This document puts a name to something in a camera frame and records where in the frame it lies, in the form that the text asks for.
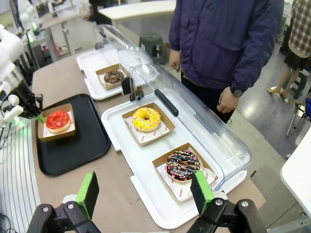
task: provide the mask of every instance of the table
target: table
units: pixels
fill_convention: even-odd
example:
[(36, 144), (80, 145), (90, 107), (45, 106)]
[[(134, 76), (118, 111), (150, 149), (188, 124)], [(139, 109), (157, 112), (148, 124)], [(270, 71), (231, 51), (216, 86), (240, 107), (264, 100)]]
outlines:
[[(76, 56), (65, 58), (37, 70), (34, 73), (33, 92), (43, 94), (44, 107), (79, 93), (88, 94), (84, 76), (76, 63)], [(106, 109), (128, 100), (128, 96), (120, 94), (103, 101), (96, 101), (95, 105), (101, 115)], [(35, 132), (34, 120), (32, 132)], [(57, 207), (66, 195), (77, 194), (87, 172), (95, 171), (100, 192), (93, 221), (102, 232), (158, 232), (162, 230), (153, 222), (132, 185), (130, 177), (133, 173), (120, 151), (115, 152), (111, 146), (106, 155), (89, 164), (59, 177), (48, 177), (39, 169), (35, 133), (32, 137), (35, 175), (41, 203), (49, 203)], [(249, 178), (232, 190), (228, 197), (232, 202), (246, 198), (252, 199), (258, 208), (265, 203), (264, 197)], [(194, 220), (190, 220), (174, 232), (186, 232)]]
[(53, 47), (55, 47), (55, 42), (54, 42), (54, 39), (53, 39), (51, 27), (55, 26), (57, 24), (61, 24), (62, 31), (63, 31), (63, 34), (64, 34), (64, 38), (65, 38), (65, 42), (66, 42), (68, 51), (70, 51), (71, 55), (74, 55), (75, 54), (75, 50), (71, 46), (72, 43), (71, 43), (70, 36), (69, 36), (69, 30), (65, 28), (65, 24), (69, 20), (72, 20), (72, 19), (75, 19), (75, 18), (79, 18), (79, 17), (83, 17), (86, 14), (87, 14), (86, 11), (84, 11), (83, 9), (79, 9), (79, 13), (78, 14), (73, 14), (73, 15), (70, 15), (68, 17), (62, 17), (62, 18), (53, 17), (52, 14), (50, 14), (50, 13), (44, 15), (42, 17), (42, 29), (45, 29), (47, 31), (47, 33), (50, 36), (51, 41), (53, 43)]
[(311, 164), (310, 141), (311, 129), (283, 165), (280, 172), (283, 183), (297, 199), (306, 214), (303, 214), (299, 219), (288, 224), (268, 229), (269, 233), (292, 232), (311, 224), (311, 177), (309, 175)]
[(116, 27), (117, 23), (128, 19), (172, 14), (175, 6), (176, 0), (147, 1), (108, 7), (99, 10), (99, 13), (110, 18), (112, 25)]

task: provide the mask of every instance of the white table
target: white table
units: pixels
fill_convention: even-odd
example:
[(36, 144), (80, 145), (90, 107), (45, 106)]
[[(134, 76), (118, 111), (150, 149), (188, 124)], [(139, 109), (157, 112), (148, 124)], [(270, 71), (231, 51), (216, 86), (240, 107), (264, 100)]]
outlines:
[(286, 225), (269, 229), (269, 233), (286, 233), (311, 224), (311, 129), (281, 169), (281, 179), (290, 190), (307, 216)]
[(99, 13), (108, 17), (113, 26), (121, 21), (137, 17), (151, 17), (172, 14), (175, 10), (176, 0), (147, 1), (121, 6), (113, 6), (99, 10)]

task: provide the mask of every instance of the beige table surface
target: beige table surface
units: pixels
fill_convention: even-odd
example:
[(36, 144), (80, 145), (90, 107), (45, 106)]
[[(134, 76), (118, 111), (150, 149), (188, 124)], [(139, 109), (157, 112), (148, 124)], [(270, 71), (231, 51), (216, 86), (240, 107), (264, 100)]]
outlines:
[[(43, 94), (43, 105), (47, 107), (55, 102), (79, 93), (88, 93), (83, 75), (76, 63), (76, 56), (63, 59), (34, 73), (33, 92)], [(114, 96), (97, 101), (95, 105), (101, 115), (106, 109), (128, 101), (128, 96)], [(160, 229), (152, 220), (143, 202), (139, 198), (130, 177), (133, 175), (123, 154), (116, 153), (113, 146), (103, 157), (58, 177), (44, 175), (38, 165), (35, 120), (32, 121), (35, 174), (41, 203), (57, 207), (69, 194), (77, 194), (87, 172), (95, 171), (100, 193), (94, 210), (93, 221), (102, 232), (152, 232)], [(240, 199), (252, 199), (260, 208), (265, 199), (255, 185), (246, 178), (228, 194), (232, 202)], [(174, 230), (185, 233), (195, 219)]]
[(63, 17), (60, 19), (59, 17), (53, 17), (51, 13), (48, 13), (42, 17), (42, 29), (50, 28), (59, 23), (63, 23), (63, 22), (66, 22), (66, 21), (69, 21), (75, 18), (83, 17), (86, 14), (87, 12), (85, 10), (80, 9), (80, 12), (78, 14), (73, 14), (71, 16)]

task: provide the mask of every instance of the chocolate donut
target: chocolate donut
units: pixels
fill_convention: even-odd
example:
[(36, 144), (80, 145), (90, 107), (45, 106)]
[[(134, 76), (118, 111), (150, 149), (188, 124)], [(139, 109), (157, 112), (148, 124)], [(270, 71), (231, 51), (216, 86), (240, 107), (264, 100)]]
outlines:
[(121, 71), (111, 71), (109, 73), (106, 73), (104, 76), (104, 81), (109, 84), (114, 84), (121, 82), (124, 78), (124, 75)]
[(192, 172), (200, 169), (200, 161), (190, 150), (180, 150), (169, 156), (165, 168), (174, 180), (190, 181)]

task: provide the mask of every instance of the black pants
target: black pants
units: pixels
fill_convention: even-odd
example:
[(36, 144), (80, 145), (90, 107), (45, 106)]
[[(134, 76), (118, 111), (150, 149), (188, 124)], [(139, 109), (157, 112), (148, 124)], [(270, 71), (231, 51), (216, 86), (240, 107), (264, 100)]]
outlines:
[(195, 85), (188, 79), (184, 78), (183, 72), (181, 72), (181, 82), (185, 85), (193, 94), (195, 94), (203, 103), (207, 105), (224, 123), (227, 123), (232, 116), (233, 111), (230, 113), (221, 113), (217, 110), (220, 94), (222, 89), (211, 89)]

